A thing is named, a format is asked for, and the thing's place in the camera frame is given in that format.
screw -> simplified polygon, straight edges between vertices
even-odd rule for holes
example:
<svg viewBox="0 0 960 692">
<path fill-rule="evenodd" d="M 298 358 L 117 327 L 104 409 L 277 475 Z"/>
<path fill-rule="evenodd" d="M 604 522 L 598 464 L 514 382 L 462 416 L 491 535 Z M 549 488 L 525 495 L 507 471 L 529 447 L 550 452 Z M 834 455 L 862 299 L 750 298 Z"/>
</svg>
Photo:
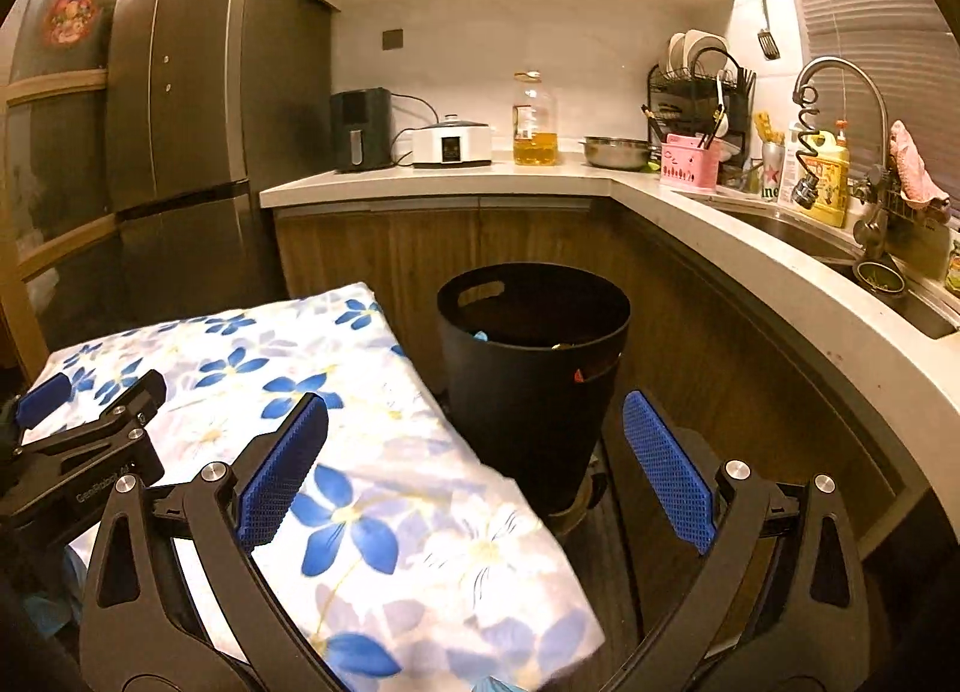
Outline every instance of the screw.
<svg viewBox="0 0 960 692">
<path fill-rule="evenodd" d="M 816 484 L 817 489 L 820 489 L 824 494 L 832 494 L 834 489 L 837 488 L 837 484 L 834 484 L 833 479 L 829 475 L 818 475 L 813 479 L 813 483 Z"/>
<path fill-rule="evenodd" d="M 116 489 L 121 494 L 126 494 L 136 486 L 136 475 L 124 475 L 117 480 Z"/>
<path fill-rule="evenodd" d="M 750 467 L 740 460 L 730 460 L 727 462 L 727 475 L 735 481 L 746 481 L 750 478 Z"/>
<path fill-rule="evenodd" d="M 227 465 L 223 462 L 210 462 L 200 470 L 200 477 L 205 481 L 219 481 L 225 474 L 227 474 Z"/>
</svg>

sink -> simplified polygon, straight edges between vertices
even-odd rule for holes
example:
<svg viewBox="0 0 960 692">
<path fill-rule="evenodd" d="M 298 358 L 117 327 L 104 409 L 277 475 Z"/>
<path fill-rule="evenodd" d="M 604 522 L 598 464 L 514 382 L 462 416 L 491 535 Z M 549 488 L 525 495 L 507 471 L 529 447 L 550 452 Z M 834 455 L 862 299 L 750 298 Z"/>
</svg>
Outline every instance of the sink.
<svg viewBox="0 0 960 692">
<path fill-rule="evenodd" d="M 689 198 L 696 199 L 720 212 L 726 212 L 730 217 L 774 236 L 798 251 L 814 257 L 856 284 L 853 265 L 859 259 L 861 252 L 833 233 L 824 231 L 800 217 L 794 217 L 789 212 L 760 209 L 750 202 L 723 201 L 702 194 L 690 194 Z M 870 293 L 866 289 L 862 290 L 865 294 Z M 925 289 L 913 281 L 907 280 L 906 294 L 900 299 L 881 299 L 880 301 L 931 339 L 947 337 L 948 334 L 953 334 L 960 329 L 960 313 L 938 299 L 937 294 L 932 290 Z"/>
</svg>

blue textured pad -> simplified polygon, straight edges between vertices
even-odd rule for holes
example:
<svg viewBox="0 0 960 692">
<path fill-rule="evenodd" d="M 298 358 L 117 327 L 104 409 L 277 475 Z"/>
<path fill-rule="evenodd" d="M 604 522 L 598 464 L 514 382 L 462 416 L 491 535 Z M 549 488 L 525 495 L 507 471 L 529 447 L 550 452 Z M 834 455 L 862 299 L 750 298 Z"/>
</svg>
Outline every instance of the blue textured pad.
<svg viewBox="0 0 960 692">
<path fill-rule="evenodd" d="M 289 429 L 240 495 L 237 539 L 247 553 L 274 539 L 326 442 L 326 405 L 316 395 L 304 396 L 310 397 L 310 401 L 296 418 L 288 415 L 284 419 L 283 423 L 289 422 Z"/>
<path fill-rule="evenodd" d="M 707 553 L 716 527 L 713 495 L 647 399 L 632 391 L 623 403 L 623 433 L 680 540 Z"/>
<path fill-rule="evenodd" d="M 16 405 L 16 424 L 22 430 L 32 430 L 64 402 L 70 399 L 70 379 L 57 372 L 25 394 Z"/>
</svg>

faucet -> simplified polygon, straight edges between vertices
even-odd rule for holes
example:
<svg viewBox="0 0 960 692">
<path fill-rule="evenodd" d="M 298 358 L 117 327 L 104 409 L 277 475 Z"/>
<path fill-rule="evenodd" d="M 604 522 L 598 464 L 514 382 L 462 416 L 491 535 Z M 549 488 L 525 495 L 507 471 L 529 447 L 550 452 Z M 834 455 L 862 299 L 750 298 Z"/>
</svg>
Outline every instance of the faucet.
<svg viewBox="0 0 960 692">
<path fill-rule="evenodd" d="M 820 112 L 813 109 L 812 106 L 817 102 L 817 89 L 811 86 L 810 80 L 820 70 L 825 68 L 838 68 L 855 74 L 865 82 L 877 98 L 877 106 L 880 107 L 880 130 L 882 132 L 881 142 L 881 163 L 878 169 L 880 174 L 874 173 L 869 178 L 869 190 L 871 209 L 864 217 L 853 226 L 853 238 L 864 249 L 864 257 L 867 260 L 877 260 L 884 253 L 884 243 L 887 236 L 887 211 L 885 206 L 886 192 L 890 187 L 890 173 L 887 171 L 887 163 L 890 160 L 890 119 L 887 116 L 887 105 L 883 101 L 883 95 L 877 84 L 872 81 L 870 75 L 861 70 L 858 65 L 847 61 L 844 58 L 827 55 L 815 58 L 797 75 L 797 81 L 793 86 L 793 101 L 800 106 L 800 123 L 808 131 L 800 134 L 800 143 L 805 150 L 797 152 L 797 160 L 800 166 L 806 171 L 805 177 L 794 188 L 791 198 L 797 202 L 803 209 L 810 209 L 817 201 L 817 175 L 806 165 L 804 158 L 814 158 L 817 155 L 816 149 L 804 141 L 805 137 L 810 137 L 816 133 L 816 129 L 806 122 L 810 115 L 818 115 Z"/>
</svg>

pink utensil holder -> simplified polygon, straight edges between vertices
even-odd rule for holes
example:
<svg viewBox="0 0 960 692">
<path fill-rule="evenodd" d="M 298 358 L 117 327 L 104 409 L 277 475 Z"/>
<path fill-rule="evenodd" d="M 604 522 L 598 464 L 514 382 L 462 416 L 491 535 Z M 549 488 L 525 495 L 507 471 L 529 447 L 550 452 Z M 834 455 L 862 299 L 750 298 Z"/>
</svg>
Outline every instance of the pink utensil holder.
<svg viewBox="0 0 960 692">
<path fill-rule="evenodd" d="M 680 137 L 668 134 L 661 161 L 661 184 L 683 190 L 712 193 L 717 188 L 720 168 L 720 144 L 709 148 L 697 147 L 699 137 Z"/>
</svg>

